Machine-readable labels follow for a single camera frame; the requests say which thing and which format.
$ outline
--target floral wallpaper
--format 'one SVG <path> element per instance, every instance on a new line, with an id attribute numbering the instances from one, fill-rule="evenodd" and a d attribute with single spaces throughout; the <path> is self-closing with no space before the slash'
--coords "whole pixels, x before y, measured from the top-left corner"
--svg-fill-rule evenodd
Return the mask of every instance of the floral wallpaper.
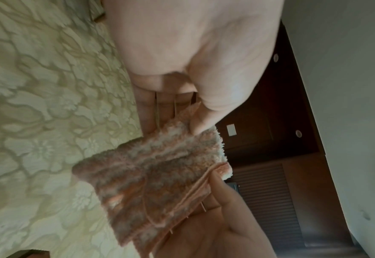
<path id="1" fill-rule="evenodd" d="M 71 167 L 140 135 L 129 78 L 87 0 L 0 0 L 0 258 L 137 257 Z"/>

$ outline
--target knitted fabric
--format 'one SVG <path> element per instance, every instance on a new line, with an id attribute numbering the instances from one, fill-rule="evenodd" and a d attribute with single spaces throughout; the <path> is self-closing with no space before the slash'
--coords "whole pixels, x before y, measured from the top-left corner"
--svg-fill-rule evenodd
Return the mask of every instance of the knitted fabric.
<path id="1" fill-rule="evenodd" d="M 192 105 L 161 130 L 84 159 L 73 174 L 90 183 L 121 246 L 142 258 L 210 193 L 208 177 L 232 175 L 222 139 L 212 127 L 193 136 Z"/>

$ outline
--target knitted swatch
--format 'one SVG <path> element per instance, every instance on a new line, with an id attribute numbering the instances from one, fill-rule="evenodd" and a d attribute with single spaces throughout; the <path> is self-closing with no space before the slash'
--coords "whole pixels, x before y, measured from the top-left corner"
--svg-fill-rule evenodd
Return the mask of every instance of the knitted swatch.
<path id="1" fill-rule="evenodd" d="M 192 105 L 161 130 L 84 159 L 73 174 L 90 183 L 121 246 L 133 241 L 142 258 L 210 193 L 212 171 L 232 170 L 212 127 L 193 136 Z"/>

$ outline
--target light switch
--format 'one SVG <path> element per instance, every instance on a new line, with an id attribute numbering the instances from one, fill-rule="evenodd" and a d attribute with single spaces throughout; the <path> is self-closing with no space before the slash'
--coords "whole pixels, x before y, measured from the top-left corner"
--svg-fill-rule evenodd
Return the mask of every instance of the light switch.
<path id="1" fill-rule="evenodd" d="M 234 126 L 234 124 L 227 125 L 227 132 L 229 133 L 229 136 L 237 135 L 236 127 Z"/>

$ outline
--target hand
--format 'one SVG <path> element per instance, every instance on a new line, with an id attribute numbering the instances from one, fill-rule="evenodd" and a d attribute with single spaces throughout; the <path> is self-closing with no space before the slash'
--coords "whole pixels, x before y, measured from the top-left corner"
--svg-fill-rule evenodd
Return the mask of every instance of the hand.
<path id="1" fill-rule="evenodd" d="M 207 211 L 176 226 L 159 244 L 154 257 L 276 258 L 241 196 L 217 173 L 212 173 L 209 183 L 212 194 L 203 201 Z"/>
<path id="2" fill-rule="evenodd" d="M 104 0 L 144 134 L 189 105 L 198 134 L 251 94 L 270 61 L 284 0 Z"/>

